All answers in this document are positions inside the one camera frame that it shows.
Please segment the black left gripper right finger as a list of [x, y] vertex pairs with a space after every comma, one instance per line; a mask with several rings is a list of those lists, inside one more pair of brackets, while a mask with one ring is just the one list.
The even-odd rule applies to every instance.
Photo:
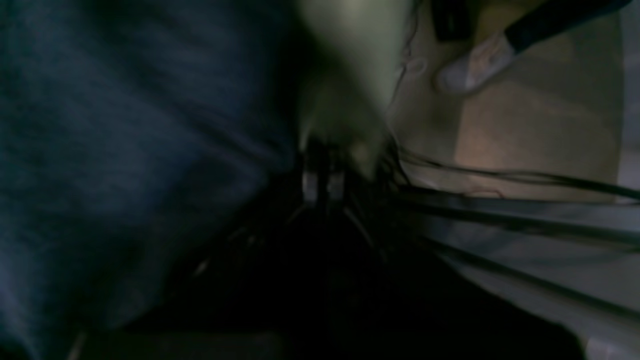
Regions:
[[464, 279], [409, 230], [387, 184], [327, 176], [330, 360], [583, 360], [578, 337]]

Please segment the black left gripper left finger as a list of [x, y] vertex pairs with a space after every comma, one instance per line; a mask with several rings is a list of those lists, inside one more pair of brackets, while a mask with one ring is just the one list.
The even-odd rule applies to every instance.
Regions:
[[326, 175], [303, 170], [277, 180], [218, 237], [184, 257], [160, 305], [124, 330], [94, 333], [73, 360], [259, 360], [282, 357], [275, 308], [295, 271], [276, 251], [294, 221], [326, 203]]

